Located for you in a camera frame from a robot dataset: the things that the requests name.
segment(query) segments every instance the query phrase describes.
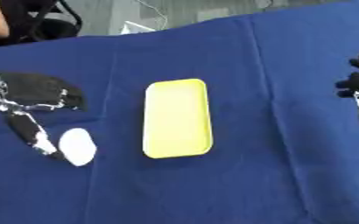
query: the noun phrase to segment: gray floor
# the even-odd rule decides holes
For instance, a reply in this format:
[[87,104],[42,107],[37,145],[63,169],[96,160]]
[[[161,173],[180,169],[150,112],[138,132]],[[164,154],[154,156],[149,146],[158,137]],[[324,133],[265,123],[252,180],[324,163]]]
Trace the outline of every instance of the gray floor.
[[[67,0],[85,22],[81,35],[117,35],[128,20],[153,29],[164,19],[137,0]],[[230,15],[269,11],[338,0],[144,0],[168,19],[166,28]]]

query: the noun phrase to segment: blue tablecloth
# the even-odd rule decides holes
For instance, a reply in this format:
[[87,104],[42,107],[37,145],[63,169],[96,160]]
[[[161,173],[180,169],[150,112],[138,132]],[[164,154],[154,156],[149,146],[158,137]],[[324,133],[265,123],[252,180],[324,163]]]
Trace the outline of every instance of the blue tablecloth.
[[[24,146],[0,117],[0,224],[359,223],[359,119],[334,90],[358,53],[359,1],[0,48],[0,71],[84,90],[89,112],[36,117],[53,141],[82,127],[99,148],[74,168]],[[147,158],[144,91],[185,78],[208,85],[214,147]]]

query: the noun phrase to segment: white cotton ball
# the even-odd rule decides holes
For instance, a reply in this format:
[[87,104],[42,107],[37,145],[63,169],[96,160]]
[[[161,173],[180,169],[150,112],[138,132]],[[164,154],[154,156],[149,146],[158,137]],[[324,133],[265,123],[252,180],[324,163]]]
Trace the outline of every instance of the white cotton ball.
[[84,129],[70,129],[65,132],[59,143],[60,151],[75,166],[89,163],[95,156],[96,145]]

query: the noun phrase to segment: yellow tray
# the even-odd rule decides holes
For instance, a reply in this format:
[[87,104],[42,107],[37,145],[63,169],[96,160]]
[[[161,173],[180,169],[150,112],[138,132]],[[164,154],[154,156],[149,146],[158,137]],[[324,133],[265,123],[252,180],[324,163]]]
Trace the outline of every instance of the yellow tray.
[[202,80],[173,80],[146,90],[143,151],[150,158],[207,153],[212,147],[207,86]]

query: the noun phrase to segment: table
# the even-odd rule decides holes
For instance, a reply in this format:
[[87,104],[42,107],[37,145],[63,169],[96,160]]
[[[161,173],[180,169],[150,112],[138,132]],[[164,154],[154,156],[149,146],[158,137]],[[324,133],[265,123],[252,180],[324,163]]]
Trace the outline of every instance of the table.
[[[37,118],[53,139],[83,127],[99,147],[74,168],[0,119],[0,224],[359,223],[358,111],[334,90],[358,53],[359,1],[0,48],[1,71],[80,86],[87,113]],[[186,78],[208,85],[214,147],[147,158],[144,91]]]

